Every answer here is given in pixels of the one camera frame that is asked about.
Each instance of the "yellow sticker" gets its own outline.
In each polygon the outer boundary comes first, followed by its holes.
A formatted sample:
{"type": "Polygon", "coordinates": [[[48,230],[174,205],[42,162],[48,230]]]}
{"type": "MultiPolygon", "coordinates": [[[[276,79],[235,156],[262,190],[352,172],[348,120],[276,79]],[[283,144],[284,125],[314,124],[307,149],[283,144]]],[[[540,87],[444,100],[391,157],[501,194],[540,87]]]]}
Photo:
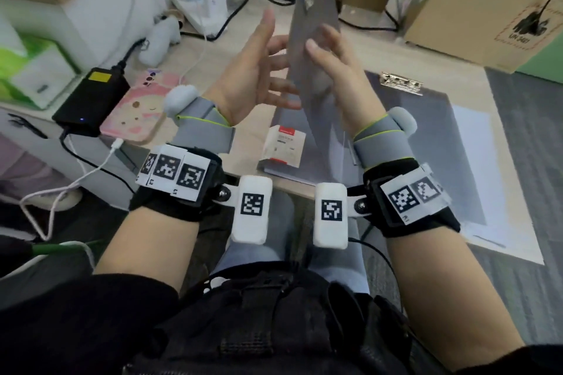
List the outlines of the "yellow sticker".
{"type": "Polygon", "coordinates": [[[99,71],[92,72],[88,80],[95,80],[96,82],[104,82],[107,83],[111,79],[111,74],[109,73],[102,73],[99,71]]]}

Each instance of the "cartoon character phone case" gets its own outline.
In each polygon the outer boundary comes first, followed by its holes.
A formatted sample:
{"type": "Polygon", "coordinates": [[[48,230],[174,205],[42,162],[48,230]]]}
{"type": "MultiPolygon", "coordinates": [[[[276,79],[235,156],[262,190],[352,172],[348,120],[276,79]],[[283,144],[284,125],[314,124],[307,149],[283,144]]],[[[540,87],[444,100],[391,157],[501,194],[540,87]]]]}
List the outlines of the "cartoon character phone case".
{"type": "Polygon", "coordinates": [[[149,68],[102,123],[100,131],[109,137],[136,144],[152,139],[165,117],[162,108],[166,94],[178,85],[179,76],[149,68]]]}

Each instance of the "forearm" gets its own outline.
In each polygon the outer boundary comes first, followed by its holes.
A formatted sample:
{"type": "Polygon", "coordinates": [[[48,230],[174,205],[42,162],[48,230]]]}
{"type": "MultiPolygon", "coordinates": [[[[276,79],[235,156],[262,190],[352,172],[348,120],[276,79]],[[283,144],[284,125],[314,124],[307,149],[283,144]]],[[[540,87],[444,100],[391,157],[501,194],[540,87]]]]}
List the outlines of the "forearm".
{"type": "Polygon", "coordinates": [[[524,346],[510,314],[463,237],[446,227],[387,240],[417,336],[452,370],[524,346]]]}
{"type": "Polygon", "coordinates": [[[190,263],[199,223],[141,207],[129,213],[94,274],[137,274],[179,291],[190,263]]]}

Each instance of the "yellow-green trim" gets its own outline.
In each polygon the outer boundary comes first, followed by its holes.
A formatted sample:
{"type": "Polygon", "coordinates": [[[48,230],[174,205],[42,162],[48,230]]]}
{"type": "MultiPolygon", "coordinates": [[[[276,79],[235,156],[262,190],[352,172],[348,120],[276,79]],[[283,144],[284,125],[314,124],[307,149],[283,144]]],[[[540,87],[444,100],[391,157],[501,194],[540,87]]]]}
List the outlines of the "yellow-green trim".
{"type": "Polygon", "coordinates": [[[375,125],[377,122],[379,122],[381,119],[385,119],[388,116],[387,113],[385,113],[385,115],[379,119],[377,119],[375,122],[370,123],[368,126],[366,126],[365,128],[363,128],[360,132],[358,132],[356,135],[354,135],[354,139],[356,139],[356,137],[358,135],[360,135],[363,131],[365,131],[367,128],[372,127],[373,125],[375,125]]]}
{"type": "Polygon", "coordinates": [[[354,144],[358,144],[360,141],[366,140],[371,137],[376,137],[377,135],[388,134],[389,132],[403,132],[403,131],[400,129],[392,129],[390,131],[377,132],[376,134],[368,135],[367,137],[363,137],[361,140],[355,141],[354,144]]]}
{"type": "Polygon", "coordinates": [[[201,120],[202,122],[212,123],[213,125],[219,125],[219,126],[222,126],[222,127],[228,127],[228,128],[230,128],[230,126],[223,125],[222,123],[213,122],[213,121],[207,120],[207,119],[200,119],[199,117],[193,117],[193,116],[191,116],[191,115],[177,115],[176,118],[178,118],[178,119],[195,119],[195,120],[201,120]]]}
{"type": "MultiPolygon", "coordinates": [[[[395,160],[404,160],[404,159],[414,159],[414,157],[407,156],[407,157],[402,157],[402,158],[400,158],[400,159],[395,159],[395,160]]],[[[377,166],[379,166],[379,165],[383,165],[384,163],[388,163],[388,162],[378,163],[377,165],[373,165],[373,166],[370,166],[369,168],[365,168],[365,169],[364,169],[364,172],[367,172],[367,171],[369,171],[370,169],[375,168],[375,167],[377,167],[377,166]]]]}
{"type": "Polygon", "coordinates": [[[225,118],[224,115],[222,115],[222,114],[219,112],[219,110],[217,110],[217,107],[214,107],[213,110],[215,110],[215,111],[217,112],[217,114],[220,115],[220,116],[223,118],[223,120],[225,121],[225,123],[226,123],[229,127],[231,127],[231,124],[229,123],[229,121],[225,118]]]}

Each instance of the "blue jeans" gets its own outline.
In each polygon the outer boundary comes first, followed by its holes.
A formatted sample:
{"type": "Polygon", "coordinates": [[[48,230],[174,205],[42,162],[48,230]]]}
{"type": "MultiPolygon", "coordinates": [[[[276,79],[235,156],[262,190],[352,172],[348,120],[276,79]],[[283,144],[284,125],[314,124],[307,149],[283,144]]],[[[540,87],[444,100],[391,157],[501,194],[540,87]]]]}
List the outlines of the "blue jeans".
{"type": "MultiPolygon", "coordinates": [[[[270,201],[268,237],[262,245],[230,242],[211,274],[236,265],[260,261],[283,261],[288,254],[289,239],[294,230],[293,201],[288,194],[274,190],[270,201]]],[[[348,235],[359,239],[357,223],[348,219],[348,235]]],[[[314,248],[309,270],[329,282],[339,282],[357,293],[369,293],[362,245],[349,243],[345,250],[314,248]]]]}

